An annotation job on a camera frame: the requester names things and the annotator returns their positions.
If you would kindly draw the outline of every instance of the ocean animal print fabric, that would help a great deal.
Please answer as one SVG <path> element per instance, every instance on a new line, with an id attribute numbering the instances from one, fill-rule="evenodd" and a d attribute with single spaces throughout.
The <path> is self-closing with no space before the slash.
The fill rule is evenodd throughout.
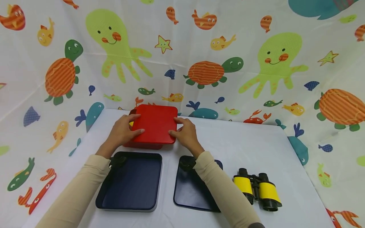
<path id="1" fill-rule="evenodd" d="M 365 1 L 218 2 L 1 3 L 0 227 L 104 109 L 141 104 L 280 127 L 334 226 L 365 227 Z"/>

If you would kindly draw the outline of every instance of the binoculars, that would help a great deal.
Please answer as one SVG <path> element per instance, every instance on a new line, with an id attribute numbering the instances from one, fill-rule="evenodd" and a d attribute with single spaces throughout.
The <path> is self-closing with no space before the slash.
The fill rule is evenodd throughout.
<path id="1" fill-rule="evenodd" d="M 240 168 L 238 175 L 233 177 L 233 182 L 246 196 L 251 205 L 253 205 L 255 199 L 262 204 L 263 209 L 266 211 L 277 211 L 278 207 L 283 206 L 277 195 L 276 186 L 269 181 L 266 173 L 259 173 L 258 176 L 248 175 L 247 169 Z"/>

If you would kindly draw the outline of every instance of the yellow starfish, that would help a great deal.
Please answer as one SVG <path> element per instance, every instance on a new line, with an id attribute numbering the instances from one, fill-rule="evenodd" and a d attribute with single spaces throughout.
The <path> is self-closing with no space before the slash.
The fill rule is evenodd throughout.
<path id="1" fill-rule="evenodd" d="M 318 62 L 322 62 L 320 66 L 323 66 L 326 62 L 335 63 L 333 59 L 338 55 L 339 54 L 334 54 L 332 51 L 330 51 L 323 59 L 318 60 Z"/>
<path id="2" fill-rule="evenodd" d="M 155 48 L 161 48 L 162 54 L 165 53 L 166 49 L 172 50 L 170 47 L 171 40 L 165 40 L 162 36 L 158 35 L 158 44 Z"/>

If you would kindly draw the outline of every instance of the red box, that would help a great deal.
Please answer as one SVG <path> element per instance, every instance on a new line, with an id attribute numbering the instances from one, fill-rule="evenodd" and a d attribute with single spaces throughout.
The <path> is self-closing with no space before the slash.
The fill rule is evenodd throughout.
<path id="1" fill-rule="evenodd" d="M 176 138 L 169 135 L 169 130 L 176 131 L 174 117 L 177 117 L 177 108 L 141 104 L 135 113 L 141 116 L 134 121 L 132 131 L 145 129 L 145 132 L 124 144 L 124 147 L 159 150 L 164 144 L 175 143 Z"/>

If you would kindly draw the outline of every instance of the dark blue tray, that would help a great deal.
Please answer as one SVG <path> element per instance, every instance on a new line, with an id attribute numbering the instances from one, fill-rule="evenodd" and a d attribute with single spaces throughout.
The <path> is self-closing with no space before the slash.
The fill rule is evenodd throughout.
<path id="1" fill-rule="evenodd" d="M 125 161 L 121 164 L 116 159 Z M 151 212 L 157 206 L 162 169 L 159 154 L 117 152 L 110 173 L 96 197 L 96 207 L 108 210 Z"/>
<path id="2" fill-rule="evenodd" d="M 195 161 L 194 157 L 182 156 L 179 163 L 191 163 L 193 161 Z M 215 160 L 215 162 L 221 169 L 223 169 L 223 165 L 220 161 Z M 178 167 L 175 182 L 174 203 L 177 206 L 195 210 L 220 212 L 208 187 L 200 179 L 195 170 L 192 169 L 190 171 L 184 171 L 181 167 Z"/>

